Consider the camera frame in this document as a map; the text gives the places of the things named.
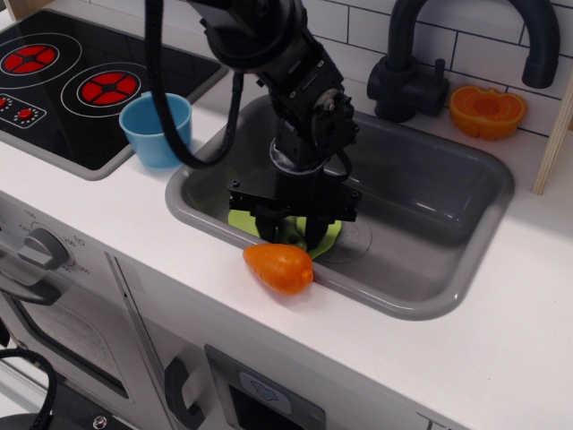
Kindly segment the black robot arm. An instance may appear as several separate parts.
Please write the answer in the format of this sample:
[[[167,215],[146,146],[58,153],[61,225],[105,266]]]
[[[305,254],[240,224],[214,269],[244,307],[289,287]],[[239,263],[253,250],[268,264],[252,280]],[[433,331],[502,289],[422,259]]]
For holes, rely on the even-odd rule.
[[[304,241],[316,248],[330,224],[353,221],[361,195],[346,185],[345,153],[358,125],[343,77],[307,27],[299,1],[193,1],[210,49],[236,73],[257,76],[278,117],[269,146],[273,167],[227,186],[229,206],[255,218],[273,241],[288,216],[306,219]]]

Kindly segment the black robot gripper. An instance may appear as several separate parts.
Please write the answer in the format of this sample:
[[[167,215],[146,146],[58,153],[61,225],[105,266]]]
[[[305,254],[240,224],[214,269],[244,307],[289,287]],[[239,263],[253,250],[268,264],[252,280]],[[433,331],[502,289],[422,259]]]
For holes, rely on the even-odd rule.
[[[342,176],[325,171],[325,161],[297,166],[278,149],[269,147],[268,168],[230,180],[229,208],[255,218],[259,237],[275,243],[280,219],[306,217],[304,238],[308,250],[325,237],[336,220],[353,221],[362,193]]]

